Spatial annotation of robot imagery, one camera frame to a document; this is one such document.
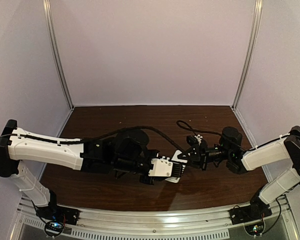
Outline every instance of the white backdrop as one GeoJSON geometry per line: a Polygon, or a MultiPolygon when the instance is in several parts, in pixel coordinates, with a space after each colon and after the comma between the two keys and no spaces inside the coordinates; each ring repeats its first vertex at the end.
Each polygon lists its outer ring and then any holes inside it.
{"type": "MultiPolygon", "coordinates": [[[[69,110],[58,80],[42,0],[0,0],[0,134],[8,119],[21,128],[55,136],[69,110]]],[[[38,176],[43,164],[28,162],[38,176]]],[[[0,177],[0,240],[21,193],[0,177]]]]}
{"type": "Polygon", "coordinates": [[[254,0],[52,0],[75,106],[231,105],[254,0]]]}
{"type": "MultiPolygon", "coordinates": [[[[238,110],[257,144],[300,125],[300,1],[265,0],[238,110]]],[[[272,177],[290,161],[268,166],[272,177]]],[[[288,199],[300,231],[300,186],[288,199]]]]}

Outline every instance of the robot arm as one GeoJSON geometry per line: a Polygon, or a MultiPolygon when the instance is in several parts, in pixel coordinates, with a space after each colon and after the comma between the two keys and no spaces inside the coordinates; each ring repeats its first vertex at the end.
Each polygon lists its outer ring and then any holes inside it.
{"type": "Polygon", "coordinates": [[[261,188],[246,209],[235,208],[233,224],[258,219],[261,214],[271,215],[268,204],[300,183],[300,127],[292,128],[288,135],[249,151],[241,147],[242,135],[236,128],[225,127],[219,144],[208,147],[200,135],[187,136],[190,148],[177,150],[173,157],[160,156],[159,151],[147,149],[149,138],[140,129],[123,131],[105,139],[65,139],[27,132],[17,127],[17,121],[9,120],[0,138],[0,176],[10,178],[38,207],[40,216],[60,219],[76,224],[78,211],[60,207],[53,191],[45,188],[31,174],[23,160],[57,164],[77,171],[108,174],[110,171],[140,175],[140,182],[153,184],[166,180],[177,183],[185,166],[207,169],[208,163],[216,167],[223,160],[236,174],[244,174],[255,168],[276,161],[291,159],[293,166],[274,181],[261,188]]]}
{"type": "Polygon", "coordinates": [[[256,147],[246,152],[240,161],[247,171],[252,171],[266,164],[280,160],[291,159],[292,166],[276,179],[262,187],[251,199],[250,206],[245,209],[232,209],[232,223],[246,222],[248,219],[258,219],[262,214],[271,215],[268,206],[278,197],[290,192],[300,184],[300,127],[295,126],[285,136],[256,147]]]}

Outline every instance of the wooden surface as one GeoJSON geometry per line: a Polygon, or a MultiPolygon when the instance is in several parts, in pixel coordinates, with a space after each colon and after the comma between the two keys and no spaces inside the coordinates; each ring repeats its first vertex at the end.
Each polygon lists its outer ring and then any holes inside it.
{"type": "MultiPolygon", "coordinates": [[[[221,132],[233,126],[244,134],[234,113],[228,106],[107,106],[76,107],[66,124],[63,138],[92,138],[107,132],[136,125],[158,128],[187,148],[190,134],[176,126],[184,120],[202,130],[221,132]]],[[[165,156],[175,152],[166,140],[146,131],[150,137],[148,149],[158,149],[165,156]]],[[[206,134],[209,145],[219,141],[218,136],[206,134]]],[[[244,148],[250,144],[244,135],[244,148]]],[[[247,202],[261,186],[267,183],[261,168],[236,175],[226,168],[208,165],[207,171],[187,167],[179,183],[167,181],[154,185],[139,183],[139,176],[126,174],[115,179],[110,175],[84,173],[58,165],[48,164],[41,182],[57,194],[60,204],[116,211],[167,211],[218,207],[247,202]]]]}

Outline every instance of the black cable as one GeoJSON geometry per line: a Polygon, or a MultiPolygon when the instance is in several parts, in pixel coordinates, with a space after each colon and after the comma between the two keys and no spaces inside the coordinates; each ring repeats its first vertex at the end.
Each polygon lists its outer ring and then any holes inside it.
{"type": "Polygon", "coordinates": [[[197,135],[197,133],[195,132],[195,130],[193,129],[193,127],[192,127],[189,123],[187,123],[187,122],[185,122],[185,121],[182,121],[182,120],[178,120],[178,121],[176,121],[175,123],[176,123],[176,125],[177,125],[179,128],[184,129],[184,130],[187,130],[187,131],[190,131],[190,132],[193,132],[194,135],[197,135]]]}
{"type": "Polygon", "coordinates": [[[165,133],[163,133],[162,131],[160,131],[160,130],[156,129],[155,127],[152,127],[152,126],[124,127],[124,128],[112,131],[112,132],[108,132],[108,133],[103,134],[103,135],[98,136],[98,137],[94,137],[94,138],[91,138],[91,139],[82,139],[82,140],[79,140],[79,141],[57,141],[57,140],[47,139],[47,138],[38,137],[38,136],[32,136],[32,135],[28,135],[28,134],[25,135],[25,134],[16,134],[16,133],[1,135],[0,138],[9,137],[9,136],[20,136],[20,137],[24,137],[24,138],[27,138],[27,139],[33,139],[33,140],[42,141],[42,142],[46,142],[46,143],[52,143],[52,144],[76,145],[76,144],[90,143],[90,142],[93,142],[93,141],[96,141],[96,140],[100,140],[100,139],[112,136],[114,134],[123,133],[123,132],[126,132],[126,131],[141,130],[141,129],[147,129],[147,130],[153,131],[153,132],[159,134],[165,140],[167,140],[176,149],[180,150],[181,152],[185,151],[180,145],[178,145],[175,141],[173,141],[165,133]]]}
{"type": "Polygon", "coordinates": [[[52,221],[48,221],[46,222],[41,216],[40,214],[38,213],[38,207],[35,205],[35,203],[33,201],[32,202],[32,205],[33,205],[33,208],[34,208],[34,211],[35,211],[35,214],[39,217],[39,219],[44,223],[44,228],[43,228],[43,231],[45,232],[45,234],[49,237],[58,237],[60,234],[62,234],[62,232],[64,231],[64,228],[65,228],[65,225],[58,222],[57,220],[52,220],[52,221]],[[54,223],[57,223],[59,225],[62,226],[62,228],[57,228],[57,227],[53,227],[51,226],[50,224],[54,224],[54,223]],[[53,230],[57,233],[50,233],[48,232],[47,230],[53,230]]]}
{"type": "Polygon", "coordinates": [[[231,141],[230,139],[226,138],[225,136],[223,136],[221,133],[219,133],[219,132],[217,132],[217,131],[206,131],[206,130],[194,129],[194,128],[191,127],[187,122],[185,122],[185,121],[183,121],[183,120],[178,120],[178,121],[176,121],[176,125],[177,125],[179,128],[184,129],[184,130],[187,130],[187,131],[190,131],[190,132],[193,132],[194,134],[196,134],[196,133],[201,133],[201,134],[218,135],[218,136],[220,136],[220,137],[223,137],[223,138],[226,139],[227,141],[229,141],[231,144],[236,145],[237,147],[241,148],[241,149],[244,150],[244,151],[247,151],[247,150],[244,149],[242,146],[240,146],[239,144],[235,143],[234,141],[231,141]]]}
{"type": "Polygon", "coordinates": [[[15,133],[5,134],[5,135],[1,135],[0,138],[10,137],[10,136],[17,136],[17,134],[15,133]]]}
{"type": "Polygon", "coordinates": [[[279,203],[279,201],[278,201],[278,198],[276,198],[275,201],[278,203],[279,208],[280,208],[279,215],[278,215],[277,219],[274,221],[274,223],[272,224],[272,226],[269,227],[265,232],[263,232],[262,235],[264,235],[264,234],[266,234],[267,232],[269,232],[269,231],[276,225],[276,223],[279,221],[279,218],[280,218],[280,216],[281,216],[282,208],[281,208],[281,205],[280,205],[280,203],[279,203]]]}
{"type": "MultiPolygon", "coordinates": [[[[278,137],[278,138],[272,139],[272,140],[270,140],[270,141],[267,141],[267,142],[261,144],[260,146],[257,146],[257,148],[261,148],[261,147],[263,147],[263,146],[265,146],[265,145],[267,145],[267,144],[273,143],[273,142],[278,141],[278,140],[280,140],[280,139],[287,138],[287,137],[289,137],[289,136],[292,136],[292,135],[287,134],[287,135],[284,135],[284,136],[282,136],[282,137],[278,137]]],[[[247,152],[254,151],[254,150],[256,150],[257,148],[250,148],[249,150],[247,150],[247,152]]]]}

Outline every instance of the vent grille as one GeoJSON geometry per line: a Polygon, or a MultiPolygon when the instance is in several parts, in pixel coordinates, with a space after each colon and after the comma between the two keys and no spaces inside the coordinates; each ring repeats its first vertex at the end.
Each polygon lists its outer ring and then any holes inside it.
{"type": "Polygon", "coordinates": [[[30,217],[25,217],[24,223],[39,229],[43,229],[45,227],[45,224],[42,221],[30,217]]]}
{"type": "Polygon", "coordinates": [[[227,229],[208,232],[198,233],[194,235],[182,235],[182,236],[165,236],[165,237],[153,237],[153,236],[118,236],[112,234],[102,234],[93,231],[85,231],[80,229],[72,229],[71,236],[82,240],[223,240],[229,239],[229,231],[227,229]]]}

